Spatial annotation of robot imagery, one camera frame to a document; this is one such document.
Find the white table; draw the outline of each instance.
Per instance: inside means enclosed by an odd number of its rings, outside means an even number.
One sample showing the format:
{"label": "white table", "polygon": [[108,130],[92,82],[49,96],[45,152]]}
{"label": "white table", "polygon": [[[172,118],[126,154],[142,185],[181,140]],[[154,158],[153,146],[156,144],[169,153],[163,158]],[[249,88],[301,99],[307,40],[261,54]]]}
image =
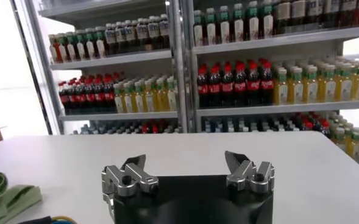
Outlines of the white table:
{"label": "white table", "polygon": [[224,150],[275,167],[273,223],[359,223],[359,165],[315,132],[188,135],[42,136],[0,142],[0,172],[10,184],[41,187],[43,202],[9,223],[68,215],[112,223],[101,170],[147,154],[151,175],[228,174]]}

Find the white shelf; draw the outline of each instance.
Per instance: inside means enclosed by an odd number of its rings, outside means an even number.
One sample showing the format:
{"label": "white shelf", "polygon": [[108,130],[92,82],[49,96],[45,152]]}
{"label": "white shelf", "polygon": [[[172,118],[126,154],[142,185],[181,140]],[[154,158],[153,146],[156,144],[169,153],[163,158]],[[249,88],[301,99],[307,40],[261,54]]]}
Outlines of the white shelf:
{"label": "white shelf", "polygon": [[124,113],[124,114],[78,114],[61,115],[61,121],[114,121],[114,120],[138,120],[138,119],[165,119],[178,118],[176,111],[154,113]]}
{"label": "white shelf", "polygon": [[276,105],[263,107],[238,107],[197,110],[197,116],[234,116],[248,114],[294,113],[305,111],[351,110],[359,109],[358,101]]}
{"label": "white shelf", "polygon": [[193,53],[196,55],[211,54],[227,51],[238,51],[245,49],[254,49],[262,47],[274,47],[290,44],[310,43],[327,40],[340,40],[348,38],[359,37],[359,27],[339,29],[339,30],[325,30],[321,32],[302,33],[296,35],[286,35],[282,37],[274,37],[269,39],[235,42],[229,44],[216,44],[209,46],[194,47]]}
{"label": "white shelf", "polygon": [[53,64],[51,65],[51,69],[52,70],[80,69],[80,68],[90,68],[90,67],[105,66],[105,65],[125,64],[125,63],[132,63],[138,61],[169,59],[169,58],[171,58],[171,51],[167,51],[167,50],[142,52],[137,54],[132,53],[132,54],[118,55],[108,58],[100,58],[95,60]]}

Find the green towel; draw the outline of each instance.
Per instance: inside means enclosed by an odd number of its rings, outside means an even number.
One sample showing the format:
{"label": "green towel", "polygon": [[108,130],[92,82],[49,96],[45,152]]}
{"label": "green towel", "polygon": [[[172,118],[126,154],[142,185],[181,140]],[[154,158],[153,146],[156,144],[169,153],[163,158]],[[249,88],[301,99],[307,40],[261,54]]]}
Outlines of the green towel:
{"label": "green towel", "polygon": [[7,183],[6,176],[0,173],[0,224],[42,200],[39,187],[16,185],[7,190]]}

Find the red bottle label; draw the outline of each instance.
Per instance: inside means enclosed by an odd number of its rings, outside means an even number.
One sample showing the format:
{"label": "red bottle label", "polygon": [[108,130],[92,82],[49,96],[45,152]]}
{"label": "red bottle label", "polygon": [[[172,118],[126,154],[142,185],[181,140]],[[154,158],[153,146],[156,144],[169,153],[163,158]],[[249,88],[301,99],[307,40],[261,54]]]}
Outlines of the red bottle label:
{"label": "red bottle label", "polygon": [[233,91],[233,83],[224,83],[222,84],[222,91],[227,93],[227,92],[232,92]]}
{"label": "red bottle label", "polygon": [[256,81],[256,82],[248,82],[248,90],[258,90],[259,89],[259,84],[260,81]]}
{"label": "red bottle label", "polygon": [[220,84],[209,85],[210,93],[220,93]]}
{"label": "red bottle label", "polygon": [[274,83],[272,80],[262,81],[261,82],[262,89],[274,89]]}
{"label": "red bottle label", "polygon": [[235,92],[244,92],[246,90],[246,83],[235,83]]}
{"label": "red bottle label", "polygon": [[198,93],[199,94],[207,94],[208,93],[208,86],[198,86]]}

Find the cable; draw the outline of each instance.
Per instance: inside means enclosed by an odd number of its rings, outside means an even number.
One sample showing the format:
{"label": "cable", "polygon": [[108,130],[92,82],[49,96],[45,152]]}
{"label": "cable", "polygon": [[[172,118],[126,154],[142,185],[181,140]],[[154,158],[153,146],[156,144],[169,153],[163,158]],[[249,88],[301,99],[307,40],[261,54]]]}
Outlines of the cable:
{"label": "cable", "polygon": [[71,219],[71,218],[69,218],[69,217],[67,217],[67,216],[55,216],[55,217],[52,217],[52,222],[56,222],[56,221],[68,221],[68,222],[70,222],[70,223],[72,223],[72,224],[77,224],[76,222],[75,222],[75,220],[73,220],[73,219]]}

